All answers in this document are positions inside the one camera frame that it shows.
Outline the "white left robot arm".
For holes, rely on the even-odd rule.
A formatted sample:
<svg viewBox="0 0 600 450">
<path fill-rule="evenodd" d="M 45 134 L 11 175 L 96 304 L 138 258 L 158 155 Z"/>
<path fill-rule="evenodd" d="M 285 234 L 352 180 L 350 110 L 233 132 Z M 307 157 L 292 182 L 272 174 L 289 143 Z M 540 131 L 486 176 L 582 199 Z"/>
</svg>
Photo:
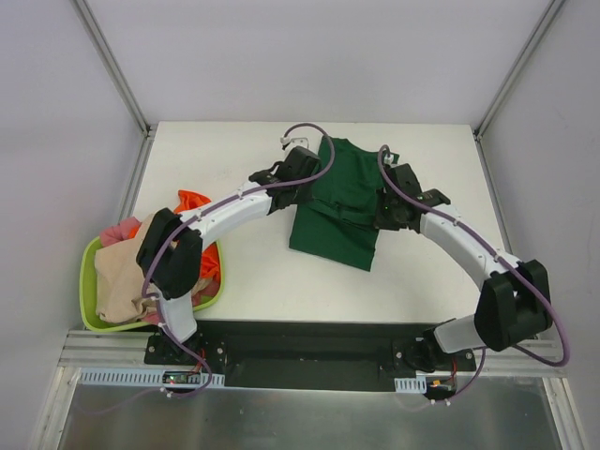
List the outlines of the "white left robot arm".
<svg viewBox="0 0 600 450">
<path fill-rule="evenodd" d="M 159 325 L 166 330 L 165 352 L 179 365 L 198 353 L 192 288 L 203 253 L 222 235 L 251 220 L 307 201 L 321 161 L 303 146 L 266 170 L 257 171 L 229 196 L 182 213 L 163 208 L 155 213 L 136 262 L 144 280 L 142 295 L 157 301 Z"/>
</svg>

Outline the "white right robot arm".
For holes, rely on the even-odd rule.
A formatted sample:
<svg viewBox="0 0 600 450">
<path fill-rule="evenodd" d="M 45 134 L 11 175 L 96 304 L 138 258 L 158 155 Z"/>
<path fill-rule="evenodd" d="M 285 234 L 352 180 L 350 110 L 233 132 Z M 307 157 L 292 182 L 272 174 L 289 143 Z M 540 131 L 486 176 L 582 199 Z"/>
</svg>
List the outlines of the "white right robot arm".
<svg viewBox="0 0 600 450">
<path fill-rule="evenodd" d="M 540 262 L 523 262 L 468 231 L 458 210 L 438 189 L 424 191 L 408 164 L 382 166 L 374 226 L 410 230 L 439 246 L 479 289 L 474 314 L 435 326 L 422 346 L 424 363 L 444 369 L 456 353 L 486 347 L 503 351 L 548 330 L 553 320 L 531 291 L 549 298 L 548 272 Z"/>
</svg>

